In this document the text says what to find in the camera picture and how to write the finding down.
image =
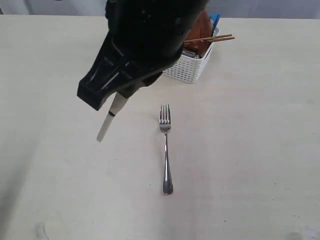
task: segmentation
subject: brown object in basket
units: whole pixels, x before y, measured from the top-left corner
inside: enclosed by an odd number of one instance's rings
[[[198,20],[193,25],[186,40],[211,37],[212,30],[213,26],[210,21],[208,12],[206,10],[203,10]],[[210,43],[207,41],[197,41],[184,46],[184,48],[202,56],[208,50],[209,46]]]

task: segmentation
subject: table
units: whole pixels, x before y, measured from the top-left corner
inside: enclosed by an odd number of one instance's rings
[[[0,239],[311,239],[320,232],[318,20],[222,19],[197,84],[162,76],[102,143],[77,98],[103,17],[0,16]],[[174,194],[162,194],[161,104]]]

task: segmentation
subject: white basket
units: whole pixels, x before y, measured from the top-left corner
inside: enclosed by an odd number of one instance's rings
[[[214,35],[218,35],[219,32],[219,28],[216,28],[214,31]],[[163,74],[187,84],[195,84],[209,61],[213,47],[214,42],[210,44],[203,58],[200,59],[181,55],[177,63],[174,66],[163,71]]]

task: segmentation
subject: chopsticks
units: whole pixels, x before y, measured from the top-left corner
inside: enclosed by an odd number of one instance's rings
[[[227,41],[232,39],[235,39],[235,37],[232,36],[232,34],[227,34],[227,35],[210,36],[210,37],[204,37],[204,38],[198,38],[198,39],[192,39],[192,40],[185,40],[184,44],[190,44],[190,43],[199,42],[199,41],[208,41],[209,43],[215,43],[215,42],[222,42],[222,41]]]

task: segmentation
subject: silver fork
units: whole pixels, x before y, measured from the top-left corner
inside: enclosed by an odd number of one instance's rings
[[[174,186],[172,185],[169,156],[168,156],[168,133],[171,130],[171,116],[170,106],[161,105],[160,110],[160,130],[164,133],[164,177],[163,177],[163,193],[165,195],[172,194],[174,192]]]

